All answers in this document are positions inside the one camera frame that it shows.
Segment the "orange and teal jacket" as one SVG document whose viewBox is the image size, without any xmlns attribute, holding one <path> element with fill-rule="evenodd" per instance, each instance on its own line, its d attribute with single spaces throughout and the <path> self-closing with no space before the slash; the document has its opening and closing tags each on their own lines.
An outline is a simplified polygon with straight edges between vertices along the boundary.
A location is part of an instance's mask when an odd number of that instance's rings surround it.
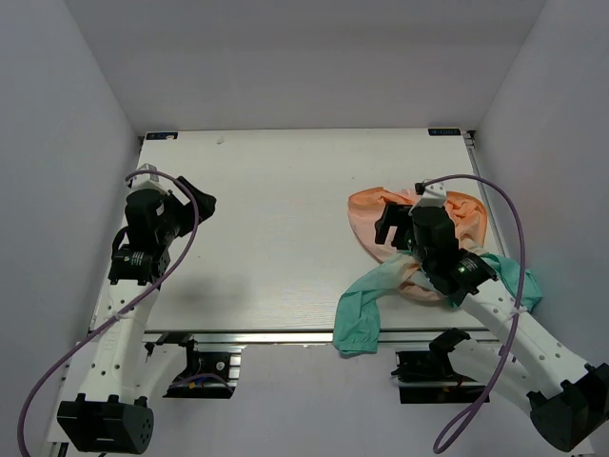
<svg viewBox="0 0 609 457">
<path fill-rule="evenodd" d="M 375 243 L 375 223 L 385 205 L 395 203 L 412 206 L 419 200 L 413 189 L 392 192 L 382 187 L 365 189 L 349 196 L 348 221 L 362 247 L 378 265 L 355 281 L 340 297 L 334 320 L 332 345 L 343 356 L 374 353 L 378 348 L 381 316 L 377 300 L 398 293 L 417 305 L 446 303 L 457 305 L 429 286 L 416 283 L 422 272 L 408 250 L 398 250 L 387 243 Z M 462 248 L 479 255 L 502 281 L 510 295 L 518 292 L 521 266 L 518 262 L 484 248 L 488 222 L 484 204 L 469 194 L 449 191 L 444 207 L 456 227 Z"/>
</svg>

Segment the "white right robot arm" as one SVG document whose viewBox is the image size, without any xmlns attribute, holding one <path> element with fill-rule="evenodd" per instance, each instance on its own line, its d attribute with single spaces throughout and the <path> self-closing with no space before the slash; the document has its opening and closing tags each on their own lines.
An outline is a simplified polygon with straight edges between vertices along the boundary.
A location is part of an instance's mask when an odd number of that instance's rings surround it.
<svg viewBox="0 0 609 457">
<path fill-rule="evenodd" d="M 477 254 L 460 248 L 443 208 L 389 203 L 375 224 L 375 241 L 410 248 L 432 286 L 482 323 L 504 346 L 507 360 L 463 330 L 451 328 L 429 345 L 431 371 L 493 388 L 529 416 L 540 436 L 568 452 L 608 420 L 608 366 L 590 365 L 552 336 L 515 299 Z"/>
</svg>

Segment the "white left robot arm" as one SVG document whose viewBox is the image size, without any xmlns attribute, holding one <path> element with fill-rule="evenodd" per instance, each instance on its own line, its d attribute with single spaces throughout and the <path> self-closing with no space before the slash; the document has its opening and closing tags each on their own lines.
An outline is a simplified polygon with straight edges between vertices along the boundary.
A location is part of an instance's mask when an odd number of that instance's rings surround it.
<svg viewBox="0 0 609 457">
<path fill-rule="evenodd" d="M 201 356 L 186 347 L 138 368 L 148 317 L 178 266 L 169 248 L 178 238 L 193 244 L 216 206 L 215 197 L 179 176 L 172 182 L 188 200 L 182 203 L 160 184 L 162 176 L 136 171 L 128 178 L 126 223 L 111 246 L 104 321 L 91 333 L 96 352 L 75 398 L 57 410 L 59 426 L 80 452 L 144 453 L 154 426 L 153 397 L 167 391 L 171 374 L 189 380 L 201 368 Z"/>
</svg>

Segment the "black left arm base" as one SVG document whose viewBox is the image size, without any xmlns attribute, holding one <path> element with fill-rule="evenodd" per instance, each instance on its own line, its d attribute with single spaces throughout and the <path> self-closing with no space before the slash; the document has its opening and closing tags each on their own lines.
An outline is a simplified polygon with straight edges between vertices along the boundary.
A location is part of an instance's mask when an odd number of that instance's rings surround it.
<svg viewBox="0 0 609 457">
<path fill-rule="evenodd" d="M 199 342 L 183 332 L 165 333 L 143 343 L 136 392 L 161 398 L 229 399 L 236 389 L 241 350 Z"/>
</svg>

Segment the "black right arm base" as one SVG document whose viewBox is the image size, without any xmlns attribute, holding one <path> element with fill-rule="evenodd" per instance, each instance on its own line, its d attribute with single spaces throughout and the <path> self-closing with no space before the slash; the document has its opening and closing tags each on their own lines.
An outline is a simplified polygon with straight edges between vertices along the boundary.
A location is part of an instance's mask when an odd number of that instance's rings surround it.
<svg viewBox="0 0 609 457">
<path fill-rule="evenodd" d="M 397 353 L 397 367 L 391 376 L 398 381 L 402 405 L 471 404 L 484 385 L 456 372 L 448 355 L 456 344 L 470 340 L 465 331 L 450 328 L 429 343 L 426 350 Z"/>
</svg>

